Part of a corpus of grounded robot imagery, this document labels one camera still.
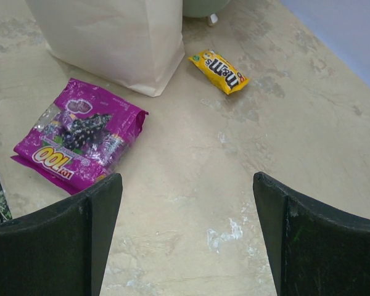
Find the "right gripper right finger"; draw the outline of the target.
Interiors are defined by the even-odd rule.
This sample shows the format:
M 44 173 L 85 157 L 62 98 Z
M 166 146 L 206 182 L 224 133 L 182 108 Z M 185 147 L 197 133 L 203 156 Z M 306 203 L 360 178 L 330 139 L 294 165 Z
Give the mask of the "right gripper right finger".
M 278 295 L 370 295 L 370 220 L 264 172 L 253 194 Z

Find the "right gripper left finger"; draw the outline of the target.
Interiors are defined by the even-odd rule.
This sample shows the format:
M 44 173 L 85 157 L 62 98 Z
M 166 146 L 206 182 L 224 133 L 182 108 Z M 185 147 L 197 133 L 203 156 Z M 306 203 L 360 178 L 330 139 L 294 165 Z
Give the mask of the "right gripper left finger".
M 99 295 L 123 192 L 113 173 L 0 225 L 0 295 Z

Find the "yellow m&m's packet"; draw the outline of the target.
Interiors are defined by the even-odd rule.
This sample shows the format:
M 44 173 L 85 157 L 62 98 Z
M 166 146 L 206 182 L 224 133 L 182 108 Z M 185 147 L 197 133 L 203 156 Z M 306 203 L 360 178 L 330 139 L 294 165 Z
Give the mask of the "yellow m&m's packet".
M 209 81 L 230 95 L 244 89 L 249 79 L 236 70 L 222 55 L 213 50 L 204 50 L 187 58 L 191 61 Z

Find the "brown paper bag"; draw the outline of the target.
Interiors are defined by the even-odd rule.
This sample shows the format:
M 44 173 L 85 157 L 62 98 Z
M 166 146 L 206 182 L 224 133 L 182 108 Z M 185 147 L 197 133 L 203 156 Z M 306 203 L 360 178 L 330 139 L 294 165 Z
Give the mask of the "brown paper bag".
M 182 1 L 27 1 L 58 59 L 132 91 L 162 94 L 184 57 Z

